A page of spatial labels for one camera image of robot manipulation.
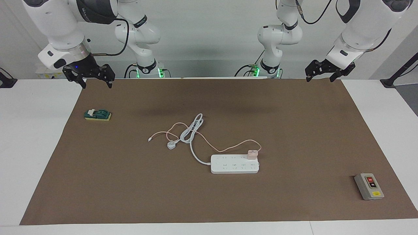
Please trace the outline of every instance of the white tabletop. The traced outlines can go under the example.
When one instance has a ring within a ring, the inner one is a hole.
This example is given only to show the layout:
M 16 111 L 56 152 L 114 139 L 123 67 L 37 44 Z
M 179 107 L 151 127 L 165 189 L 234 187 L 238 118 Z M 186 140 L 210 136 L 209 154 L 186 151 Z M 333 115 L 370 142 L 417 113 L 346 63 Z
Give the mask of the white tabletop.
M 418 206 L 418 117 L 377 80 L 343 80 L 406 192 Z M 19 226 L 81 92 L 66 80 L 0 89 L 0 234 L 416 234 L 418 219 Z

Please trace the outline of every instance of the power strip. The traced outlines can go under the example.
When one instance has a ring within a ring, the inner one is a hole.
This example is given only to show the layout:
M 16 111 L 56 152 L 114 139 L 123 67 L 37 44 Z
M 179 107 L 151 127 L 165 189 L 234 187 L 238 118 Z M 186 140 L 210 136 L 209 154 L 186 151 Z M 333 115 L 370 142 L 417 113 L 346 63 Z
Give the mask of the power strip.
M 217 154 L 211 157 L 214 174 L 255 174 L 259 170 L 258 159 L 249 160 L 247 154 Z

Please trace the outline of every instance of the white wall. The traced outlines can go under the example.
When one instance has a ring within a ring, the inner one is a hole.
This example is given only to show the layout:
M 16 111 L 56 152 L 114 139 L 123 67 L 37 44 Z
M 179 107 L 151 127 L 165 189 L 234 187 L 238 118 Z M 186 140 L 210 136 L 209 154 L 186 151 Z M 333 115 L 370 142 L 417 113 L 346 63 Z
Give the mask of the white wall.
M 21 27 L 23 26 L 22 29 L 25 29 L 32 38 L 31 43 L 34 46 L 31 46 L 31 49 L 28 47 L 23 51 L 18 50 L 16 56 L 10 56 L 9 45 L 23 48 L 24 43 L 17 40 L 4 42 L 4 35 L 15 34 L 15 29 L 4 27 L 2 23 L 0 65 L 9 68 L 21 78 L 36 78 L 32 75 L 35 63 L 38 63 L 36 53 L 47 44 L 47 40 L 37 31 L 19 0 L 0 0 L 3 5 L 4 2 L 11 9 L 11 13 L 17 16 Z M 162 32 L 160 43 L 152 45 L 151 48 L 174 77 L 233 76 L 242 65 L 254 63 L 263 50 L 263 46 L 257 40 L 259 27 L 280 24 L 275 16 L 273 0 L 143 0 L 142 2 L 148 19 Z M 309 21 L 316 19 L 327 2 L 328 0 L 304 1 L 306 19 Z M 414 4 L 397 23 L 386 43 L 379 50 L 359 59 L 357 68 L 347 78 L 368 79 L 418 25 L 417 14 L 418 4 Z M 80 23 L 86 37 L 92 40 L 93 52 L 114 53 L 121 49 L 122 44 L 114 36 L 116 24 Z M 298 45 L 281 47 L 283 77 L 304 78 L 306 65 L 313 59 L 324 59 L 334 40 L 344 29 L 344 24 L 335 12 L 333 3 L 319 23 L 309 26 L 300 21 L 300 25 L 304 31 L 302 41 Z M 22 68 L 16 65 L 17 61 L 25 61 L 28 67 Z M 117 77 L 121 77 L 126 66 L 135 62 L 135 58 L 133 53 L 127 50 L 121 56 L 101 57 L 98 61 L 99 64 L 109 63 Z
M 418 53 L 418 26 L 408 35 L 399 47 L 390 55 L 379 69 L 370 77 L 371 79 L 387 79 L 398 71 L 411 57 Z M 395 85 L 418 83 L 418 68 L 411 73 L 399 77 Z

